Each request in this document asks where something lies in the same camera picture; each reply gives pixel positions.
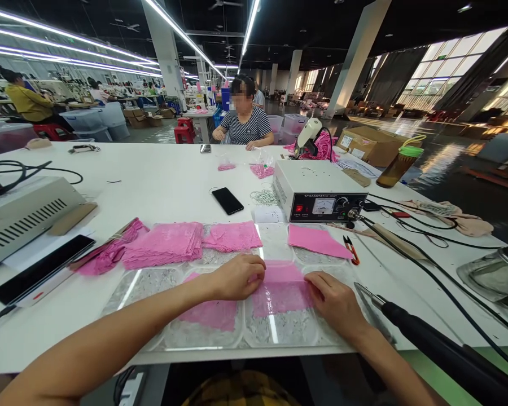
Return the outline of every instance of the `green bottle cap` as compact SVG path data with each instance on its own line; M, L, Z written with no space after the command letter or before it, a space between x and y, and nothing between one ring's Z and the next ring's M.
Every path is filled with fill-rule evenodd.
M404 156L409 156L412 158L417 158L423 153L423 148L412 147L410 145L405 145L404 147L399 148L399 154Z

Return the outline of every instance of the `black smartphone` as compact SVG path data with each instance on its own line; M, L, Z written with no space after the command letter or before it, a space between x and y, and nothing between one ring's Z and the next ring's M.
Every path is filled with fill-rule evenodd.
M231 194L228 188L216 189L212 193L227 215L237 213L244 209L243 205Z
M55 249L34 265L29 266L8 282L0 285L0 302L4 305L20 299L40 286L55 273L68 266L80 254L87 251L96 241L84 235L78 235L60 248Z

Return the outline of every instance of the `small scissors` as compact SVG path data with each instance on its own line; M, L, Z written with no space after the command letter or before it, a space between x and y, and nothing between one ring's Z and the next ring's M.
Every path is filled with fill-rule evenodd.
M352 244L352 240L350 240L350 237L345 237L345 236L343 236L343 240L344 240L344 245L346 246L346 248L352 254L354 254L354 259L352 260L352 263L354 265L359 265L360 264L360 259L357 256L356 249L354 248L354 245Z

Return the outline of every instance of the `ceiling fan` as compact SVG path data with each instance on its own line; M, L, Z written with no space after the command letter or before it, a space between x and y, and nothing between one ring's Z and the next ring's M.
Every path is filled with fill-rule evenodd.
M209 10L214 10L216 7L222 7L222 6L237 6L237 7L243 7L241 3L235 3L235 2L227 2L223 0L214 0L215 3L209 7Z
M137 29L139 27L139 24L122 25L122 24L109 23L109 25L116 25L117 27L124 27L126 29L129 29L130 31L139 32L139 30Z

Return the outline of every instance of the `yellow shirt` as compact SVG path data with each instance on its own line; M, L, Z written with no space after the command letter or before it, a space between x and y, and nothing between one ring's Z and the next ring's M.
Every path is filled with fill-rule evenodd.
M28 121L38 122L52 116L52 102L30 89L8 83L6 94L17 112Z

